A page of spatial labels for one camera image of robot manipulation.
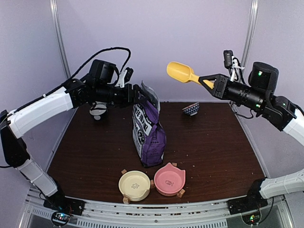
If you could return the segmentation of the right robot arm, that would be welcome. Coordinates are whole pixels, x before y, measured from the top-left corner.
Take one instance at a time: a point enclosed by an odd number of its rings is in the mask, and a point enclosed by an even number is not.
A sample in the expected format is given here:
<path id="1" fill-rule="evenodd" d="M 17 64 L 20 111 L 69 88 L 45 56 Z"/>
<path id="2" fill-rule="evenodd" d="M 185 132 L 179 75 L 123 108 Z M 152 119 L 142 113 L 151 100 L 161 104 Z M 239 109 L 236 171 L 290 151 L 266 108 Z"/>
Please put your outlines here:
<path id="1" fill-rule="evenodd" d="M 279 76 L 277 68 L 254 62 L 248 85 L 232 82 L 223 74 L 200 76 L 198 82 L 220 100 L 229 100 L 254 111 L 267 119 L 276 129 L 304 143 L 304 112 L 300 106 L 284 96 L 276 96 Z"/>

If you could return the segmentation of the yellow plastic scoop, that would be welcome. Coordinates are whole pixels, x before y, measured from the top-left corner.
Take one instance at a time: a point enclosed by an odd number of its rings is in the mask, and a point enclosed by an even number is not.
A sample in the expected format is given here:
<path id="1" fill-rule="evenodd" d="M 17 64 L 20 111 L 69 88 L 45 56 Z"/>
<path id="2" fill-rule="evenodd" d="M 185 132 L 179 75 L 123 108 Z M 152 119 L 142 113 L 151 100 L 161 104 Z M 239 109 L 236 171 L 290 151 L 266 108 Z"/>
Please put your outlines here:
<path id="1" fill-rule="evenodd" d="M 190 66 L 179 62 L 170 62 L 167 65 L 167 74 L 182 83 L 194 82 L 201 85 L 199 76 L 194 74 L 194 70 Z"/>

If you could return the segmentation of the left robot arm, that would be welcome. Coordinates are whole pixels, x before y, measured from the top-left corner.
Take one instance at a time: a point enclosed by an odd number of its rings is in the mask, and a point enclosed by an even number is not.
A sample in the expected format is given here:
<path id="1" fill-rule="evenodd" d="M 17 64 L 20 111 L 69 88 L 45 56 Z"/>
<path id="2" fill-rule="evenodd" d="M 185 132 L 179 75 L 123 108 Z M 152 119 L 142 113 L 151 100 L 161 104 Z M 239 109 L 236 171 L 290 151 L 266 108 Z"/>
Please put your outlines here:
<path id="1" fill-rule="evenodd" d="M 60 193 L 59 185 L 31 158 L 22 137 L 32 128 L 46 120 L 84 104 L 89 104 L 89 113 L 94 120 L 101 120 L 111 107 L 126 107 L 138 99 L 138 85 L 129 83 L 133 69 L 127 67 L 118 73 L 115 64 L 95 59 L 89 73 L 81 79 L 70 78 L 53 91 L 8 112 L 0 114 L 0 137 L 5 162 L 20 171 L 31 184 L 49 197 L 49 202 L 58 211 L 68 207 L 68 200 Z"/>

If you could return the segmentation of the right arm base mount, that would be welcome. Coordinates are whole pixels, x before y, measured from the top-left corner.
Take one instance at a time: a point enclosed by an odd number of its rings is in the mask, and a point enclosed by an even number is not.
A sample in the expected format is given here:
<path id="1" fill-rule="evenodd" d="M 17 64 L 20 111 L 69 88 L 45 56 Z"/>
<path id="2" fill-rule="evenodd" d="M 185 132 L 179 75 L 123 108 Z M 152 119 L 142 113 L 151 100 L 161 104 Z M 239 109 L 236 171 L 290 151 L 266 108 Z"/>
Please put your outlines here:
<path id="1" fill-rule="evenodd" d="M 268 205 L 267 199 L 264 199 L 259 192 L 264 180 L 265 178 L 255 180 L 249 188 L 246 196 L 227 201 L 230 215 L 258 210 L 260 207 Z"/>

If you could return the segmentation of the purple puppy food bag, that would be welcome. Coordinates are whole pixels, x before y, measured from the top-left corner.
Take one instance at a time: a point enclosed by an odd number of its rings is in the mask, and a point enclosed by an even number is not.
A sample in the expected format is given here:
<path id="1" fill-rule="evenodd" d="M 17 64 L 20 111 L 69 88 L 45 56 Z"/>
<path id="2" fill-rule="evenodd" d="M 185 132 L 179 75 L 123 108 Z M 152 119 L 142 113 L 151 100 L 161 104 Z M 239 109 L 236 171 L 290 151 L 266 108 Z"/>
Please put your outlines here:
<path id="1" fill-rule="evenodd" d="M 139 101 L 133 105 L 133 142 L 144 167 L 162 164 L 166 133 L 160 123 L 161 104 L 155 91 L 141 82 Z"/>

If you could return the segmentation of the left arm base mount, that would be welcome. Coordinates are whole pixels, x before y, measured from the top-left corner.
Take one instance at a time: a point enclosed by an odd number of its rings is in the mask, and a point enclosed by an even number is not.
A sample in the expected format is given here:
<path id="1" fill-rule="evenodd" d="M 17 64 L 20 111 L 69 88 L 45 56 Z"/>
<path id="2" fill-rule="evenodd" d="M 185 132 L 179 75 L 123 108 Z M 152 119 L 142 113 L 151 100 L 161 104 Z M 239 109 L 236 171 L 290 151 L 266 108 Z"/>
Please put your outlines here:
<path id="1" fill-rule="evenodd" d="M 81 216 L 85 207 L 85 202 L 83 200 L 66 197 L 56 180 L 55 184 L 57 185 L 57 192 L 50 197 L 46 196 L 43 206 L 69 215 Z"/>

